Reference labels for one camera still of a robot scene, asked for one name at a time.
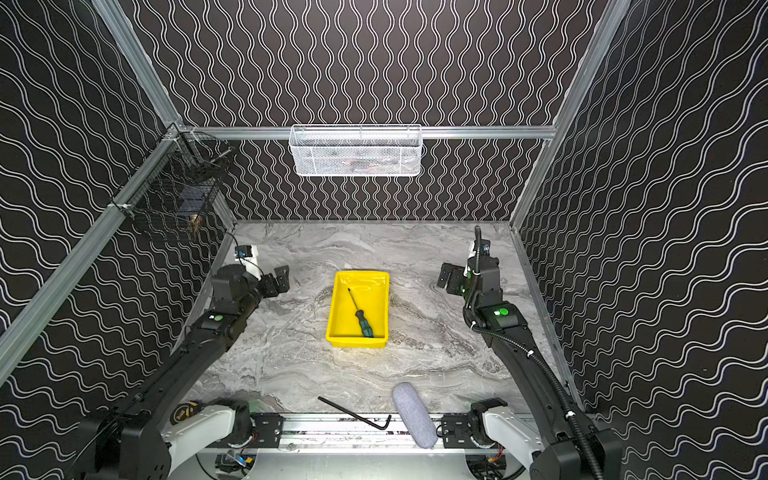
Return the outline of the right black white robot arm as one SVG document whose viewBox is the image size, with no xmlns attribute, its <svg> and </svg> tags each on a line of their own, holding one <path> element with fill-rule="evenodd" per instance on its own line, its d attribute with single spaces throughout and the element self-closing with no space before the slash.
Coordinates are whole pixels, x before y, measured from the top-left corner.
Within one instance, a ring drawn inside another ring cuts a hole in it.
<svg viewBox="0 0 768 480">
<path fill-rule="evenodd" d="M 509 370 L 538 430 L 524 433 L 499 405 L 479 414 L 481 436 L 501 444 L 531 479 L 617 479 L 622 441 L 598 428 L 558 380 L 520 310 L 503 299 L 499 260 L 479 255 L 464 267 L 444 263 L 437 286 L 463 298 L 465 323 Z"/>
</svg>

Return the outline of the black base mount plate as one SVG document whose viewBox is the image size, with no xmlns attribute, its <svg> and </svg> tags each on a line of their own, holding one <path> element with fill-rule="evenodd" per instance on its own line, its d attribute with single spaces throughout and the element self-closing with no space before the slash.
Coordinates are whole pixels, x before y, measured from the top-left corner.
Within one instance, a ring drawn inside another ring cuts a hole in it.
<svg viewBox="0 0 768 480">
<path fill-rule="evenodd" d="M 243 443 L 236 447 L 248 449 L 276 449 L 280 446 L 285 418 L 277 413 L 259 413 L 251 415 L 251 429 Z"/>
<path fill-rule="evenodd" d="M 473 415 L 444 414 L 436 428 L 445 449 L 491 449 L 497 443 L 473 425 Z"/>
</svg>

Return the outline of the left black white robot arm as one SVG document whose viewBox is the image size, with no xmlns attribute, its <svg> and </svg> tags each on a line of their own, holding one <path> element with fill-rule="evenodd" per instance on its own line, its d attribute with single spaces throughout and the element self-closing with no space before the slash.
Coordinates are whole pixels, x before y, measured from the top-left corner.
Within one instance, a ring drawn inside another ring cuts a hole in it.
<svg viewBox="0 0 768 480">
<path fill-rule="evenodd" d="M 200 376 L 234 345 L 261 301 L 289 291 L 289 276 L 288 266 L 260 276 L 240 264 L 219 268 L 211 280 L 211 303 L 180 346 L 126 398 L 80 422 L 84 443 L 65 478 L 166 479 L 196 454 L 162 427 Z"/>
</svg>

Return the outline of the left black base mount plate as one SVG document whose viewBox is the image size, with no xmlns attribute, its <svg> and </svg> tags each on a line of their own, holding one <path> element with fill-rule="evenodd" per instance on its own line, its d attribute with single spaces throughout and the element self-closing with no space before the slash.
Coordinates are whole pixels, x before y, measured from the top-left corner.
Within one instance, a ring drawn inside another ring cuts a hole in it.
<svg viewBox="0 0 768 480">
<path fill-rule="evenodd" d="M 276 449 L 280 446 L 285 418 L 277 413 L 259 413 L 251 415 L 251 429 L 243 443 L 236 447 L 248 449 Z"/>
</svg>

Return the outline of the yellow black tape measure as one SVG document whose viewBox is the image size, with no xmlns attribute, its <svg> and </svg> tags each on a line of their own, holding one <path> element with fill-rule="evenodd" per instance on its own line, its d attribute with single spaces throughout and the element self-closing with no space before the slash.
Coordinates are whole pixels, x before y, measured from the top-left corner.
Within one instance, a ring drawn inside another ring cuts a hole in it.
<svg viewBox="0 0 768 480">
<path fill-rule="evenodd" d="M 180 403 L 171 412 L 169 421 L 172 425 L 177 425 L 197 415 L 203 408 L 203 404 L 195 401 Z"/>
</svg>

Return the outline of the green black handled screwdriver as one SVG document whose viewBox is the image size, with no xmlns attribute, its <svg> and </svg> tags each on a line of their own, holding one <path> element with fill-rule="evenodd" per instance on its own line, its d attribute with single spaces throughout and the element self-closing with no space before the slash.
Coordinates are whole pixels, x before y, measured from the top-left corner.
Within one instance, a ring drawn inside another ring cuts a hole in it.
<svg viewBox="0 0 768 480">
<path fill-rule="evenodd" d="M 354 293 L 351 288 L 347 289 L 350 299 L 352 301 L 352 304 L 355 308 L 355 317 L 358 320 L 358 324 L 361 329 L 361 333 L 365 338 L 373 338 L 374 337 L 374 330 L 368 321 L 364 310 L 359 306 L 358 302 L 355 299 Z"/>
</svg>

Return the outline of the yellow plastic bin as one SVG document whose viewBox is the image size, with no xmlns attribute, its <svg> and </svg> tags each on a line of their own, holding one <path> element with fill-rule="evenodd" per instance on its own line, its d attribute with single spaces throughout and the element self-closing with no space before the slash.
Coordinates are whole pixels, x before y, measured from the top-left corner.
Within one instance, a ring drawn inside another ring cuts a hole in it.
<svg viewBox="0 0 768 480">
<path fill-rule="evenodd" d="M 389 339 L 389 293 L 387 272 L 337 272 L 326 340 L 336 348 L 384 348 Z"/>
</svg>

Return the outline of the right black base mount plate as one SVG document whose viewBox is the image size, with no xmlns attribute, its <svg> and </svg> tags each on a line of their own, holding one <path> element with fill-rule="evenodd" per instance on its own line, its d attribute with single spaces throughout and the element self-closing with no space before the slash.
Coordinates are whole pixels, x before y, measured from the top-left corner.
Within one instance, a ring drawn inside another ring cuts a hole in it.
<svg viewBox="0 0 768 480">
<path fill-rule="evenodd" d="M 436 428 L 445 449 L 491 449 L 497 443 L 473 425 L 473 415 L 444 414 Z"/>
</svg>

